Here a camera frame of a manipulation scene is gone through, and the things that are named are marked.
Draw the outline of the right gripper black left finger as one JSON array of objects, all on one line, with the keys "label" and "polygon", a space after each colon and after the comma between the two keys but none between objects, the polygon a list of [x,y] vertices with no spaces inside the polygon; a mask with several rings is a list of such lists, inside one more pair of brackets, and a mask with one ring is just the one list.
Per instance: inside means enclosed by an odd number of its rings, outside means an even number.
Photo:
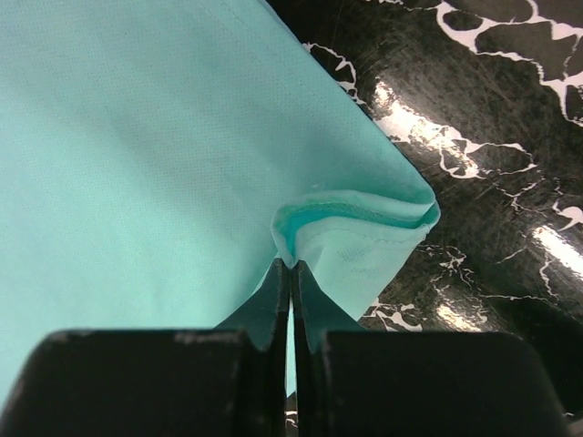
[{"label": "right gripper black left finger", "polygon": [[29,355],[4,436],[282,436],[289,270],[211,330],[62,330]]}]

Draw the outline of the teal t shirt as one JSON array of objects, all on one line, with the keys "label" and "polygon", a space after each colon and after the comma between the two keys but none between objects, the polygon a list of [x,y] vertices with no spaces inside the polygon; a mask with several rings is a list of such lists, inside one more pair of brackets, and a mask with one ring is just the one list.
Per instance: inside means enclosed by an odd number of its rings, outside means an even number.
[{"label": "teal t shirt", "polygon": [[264,1],[1,4],[1,395],[50,332],[211,328],[275,258],[359,318],[439,220]]}]

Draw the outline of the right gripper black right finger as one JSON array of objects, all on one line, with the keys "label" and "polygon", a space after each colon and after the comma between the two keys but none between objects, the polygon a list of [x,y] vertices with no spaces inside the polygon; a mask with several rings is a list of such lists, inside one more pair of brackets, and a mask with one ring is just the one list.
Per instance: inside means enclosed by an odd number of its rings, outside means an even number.
[{"label": "right gripper black right finger", "polygon": [[535,351],[500,332],[363,329],[291,272],[302,436],[567,436]]}]

